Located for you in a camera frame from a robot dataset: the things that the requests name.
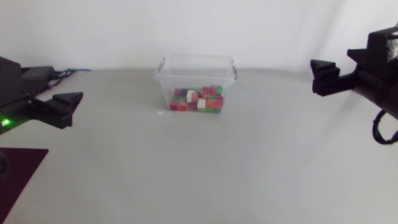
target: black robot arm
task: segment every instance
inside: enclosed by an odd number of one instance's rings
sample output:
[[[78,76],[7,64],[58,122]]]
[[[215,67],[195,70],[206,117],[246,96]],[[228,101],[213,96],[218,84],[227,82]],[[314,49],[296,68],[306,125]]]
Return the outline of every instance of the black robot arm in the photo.
[[[374,120],[375,140],[381,144],[398,141],[398,132],[391,140],[384,140],[378,131],[385,113],[398,119],[398,27],[370,33],[366,49],[348,50],[347,55],[357,66],[353,73],[342,76],[334,62],[311,60],[312,91],[327,96],[354,90],[382,109]]]

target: black device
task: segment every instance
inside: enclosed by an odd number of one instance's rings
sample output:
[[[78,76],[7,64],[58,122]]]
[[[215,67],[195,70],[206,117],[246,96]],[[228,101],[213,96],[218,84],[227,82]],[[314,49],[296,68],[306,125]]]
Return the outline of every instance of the black device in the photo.
[[[398,132],[391,140],[384,140],[378,131],[385,113],[398,119],[398,27],[372,32],[366,49],[349,49],[347,55],[357,66],[353,73],[339,76],[334,62],[311,60],[314,76],[312,91],[321,96],[354,90],[382,108],[373,125],[373,137],[378,143],[398,141]]]
[[[0,223],[5,221],[48,151],[0,147]]]
[[[36,119],[58,128],[72,126],[72,115],[83,93],[53,95],[41,101],[36,96],[49,88],[52,67],[21,68],[0,57],[0,134]]]

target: plastic storage box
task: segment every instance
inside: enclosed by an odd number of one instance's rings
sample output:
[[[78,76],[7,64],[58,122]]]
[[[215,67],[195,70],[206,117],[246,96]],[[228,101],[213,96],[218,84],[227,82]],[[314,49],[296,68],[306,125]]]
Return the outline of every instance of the plastic storage box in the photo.
[[[232,57],[166,55],[155,72],[172,111],[220,113],[236,82]]]

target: white table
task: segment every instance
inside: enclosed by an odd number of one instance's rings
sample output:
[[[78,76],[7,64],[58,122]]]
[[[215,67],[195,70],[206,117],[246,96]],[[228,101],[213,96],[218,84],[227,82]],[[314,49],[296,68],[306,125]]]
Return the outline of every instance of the white table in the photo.
[[[64,80],[40,98],[83,91],[72,128],[0,136],[50,150],[5,223],[398,222],[398,145],[372,139],[377,106],[315,95],[309,75],[238,75],[221,114],[168,111],[152,70]]]

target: cable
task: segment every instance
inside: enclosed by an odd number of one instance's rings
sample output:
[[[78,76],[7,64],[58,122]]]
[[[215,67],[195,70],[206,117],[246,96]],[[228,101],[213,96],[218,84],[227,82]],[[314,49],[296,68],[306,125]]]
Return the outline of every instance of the cable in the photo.
[[[381,133],[379,132],[379,123],[381,118],[386,114],[384,110],[381,110],[379,114],[377,114],[376,118],[373,121],[373,138],[380,144],[394,144],[395,142],[398,141],[398,131],[392,136],[390,140],[385,140],[382,136]]]
[[[68,78],[69,76],[71,76],[73,73],[75,72],[79,72],[79,71],[91,71],[90,69],[67,69],[65,71],[61,71],[61,72],[53,72],[51,74],[51,76],[49,77],[50,80],[58,80],[57,82],[55,82],[52,85],[47,85],[43,90],[39,91],[38,93],[36,93],[35,96],[39,96],[40,94],[44,93],[47,90],[51,90],[53,87],[59,85],[62,80],[64,78]]]

